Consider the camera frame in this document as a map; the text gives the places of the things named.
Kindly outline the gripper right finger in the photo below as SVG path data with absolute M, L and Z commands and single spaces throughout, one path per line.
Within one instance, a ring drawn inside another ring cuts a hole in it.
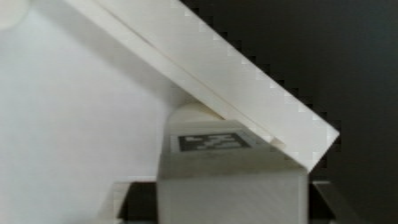
M 308 224 L 360 224 L 362 221 L 328 181 L 308 184 Z

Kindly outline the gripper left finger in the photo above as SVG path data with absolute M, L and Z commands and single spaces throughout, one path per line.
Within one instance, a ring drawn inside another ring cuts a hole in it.
M 157 224 L 156 183 L 115 182 L 97 212 L 97 224 Z

